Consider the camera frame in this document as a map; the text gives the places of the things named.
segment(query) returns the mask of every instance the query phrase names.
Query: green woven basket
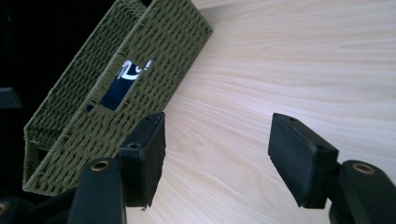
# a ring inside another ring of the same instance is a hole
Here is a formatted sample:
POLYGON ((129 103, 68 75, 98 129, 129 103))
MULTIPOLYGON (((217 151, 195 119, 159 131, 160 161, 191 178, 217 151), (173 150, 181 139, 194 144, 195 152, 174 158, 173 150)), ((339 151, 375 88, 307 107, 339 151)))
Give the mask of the green woven basket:
POLYGON ((139 120, 165 108, 211 33, 190 0, 116 0, 24 128, 23 190, 58 195, 87 161, 116 156, 139 120), (146 68, 109 109, 101 99, 126 61, 146 68))

